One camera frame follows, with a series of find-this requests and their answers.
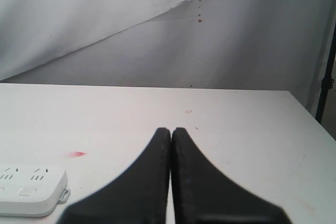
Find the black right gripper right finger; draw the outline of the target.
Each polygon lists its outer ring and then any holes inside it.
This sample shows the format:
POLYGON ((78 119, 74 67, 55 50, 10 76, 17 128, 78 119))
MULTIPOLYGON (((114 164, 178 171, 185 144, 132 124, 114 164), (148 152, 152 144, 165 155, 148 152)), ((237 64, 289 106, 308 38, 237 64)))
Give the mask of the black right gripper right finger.
POLYGON ((285 211, 219 171, 185 128, 171 141, 171 181, 176 223, 290 223, 285 211))

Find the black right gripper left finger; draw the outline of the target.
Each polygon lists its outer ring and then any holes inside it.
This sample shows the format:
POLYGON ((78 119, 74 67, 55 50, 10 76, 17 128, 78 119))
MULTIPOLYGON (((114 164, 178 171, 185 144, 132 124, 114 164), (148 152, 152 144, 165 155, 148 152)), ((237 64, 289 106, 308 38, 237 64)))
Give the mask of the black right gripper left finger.
POLYGON ((68 206, 58 223, 165 223, 171 133, 156 129, 139 157, 115 180, 68 206))

